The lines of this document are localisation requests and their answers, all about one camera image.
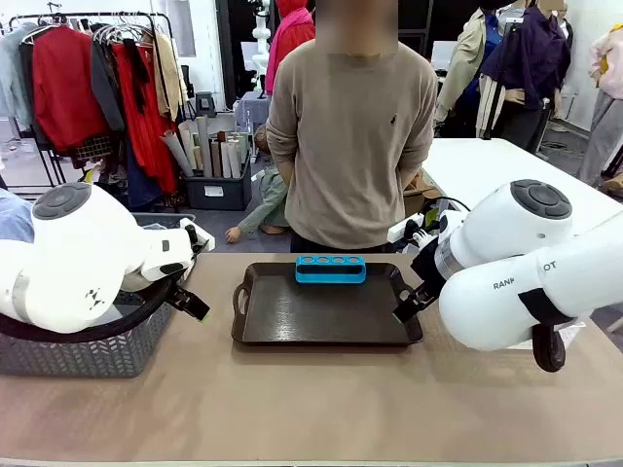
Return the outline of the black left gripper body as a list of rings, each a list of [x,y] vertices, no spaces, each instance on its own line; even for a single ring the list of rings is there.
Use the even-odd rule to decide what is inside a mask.
[[[178,284],[173,278],[167,294],[167,302],[176,309],[192,309],[194,295]]]

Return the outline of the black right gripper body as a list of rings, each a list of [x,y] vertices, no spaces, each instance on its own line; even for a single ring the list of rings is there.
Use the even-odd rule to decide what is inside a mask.
[[[418,291],[426,295],[438,295],[446,283],[446,279],[439,272],[435,263],[437,241],[430,241],[414,258],[411,268],[421,279]]]

